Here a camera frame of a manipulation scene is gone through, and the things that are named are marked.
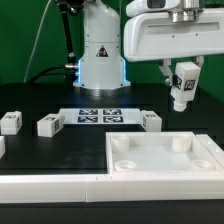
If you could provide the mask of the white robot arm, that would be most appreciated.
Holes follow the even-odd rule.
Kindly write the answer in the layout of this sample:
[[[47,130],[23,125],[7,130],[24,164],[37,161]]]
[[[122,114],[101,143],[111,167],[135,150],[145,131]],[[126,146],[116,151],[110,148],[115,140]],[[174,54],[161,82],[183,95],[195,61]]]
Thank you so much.
[[[84,54],[74,86],[91,95],[111,95],[130,86],[126,63],[160,60],[170,77],[176,58],[224,53],[224,8],[204,8],[199,0],[132,0],[129,20],[102,0],[84,0]]]

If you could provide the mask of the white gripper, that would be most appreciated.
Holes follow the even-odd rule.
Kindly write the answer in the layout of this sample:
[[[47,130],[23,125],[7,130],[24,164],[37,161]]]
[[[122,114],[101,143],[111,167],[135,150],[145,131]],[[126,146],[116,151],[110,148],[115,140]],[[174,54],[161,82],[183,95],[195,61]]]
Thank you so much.
[[[133,0],[126,14],[126,59],[161,60],[167,86],[173,85],[170,59],[192,57],[191,70],[200,71],[203,56],[224,53],[224,8],[200,9],[199,0]]]

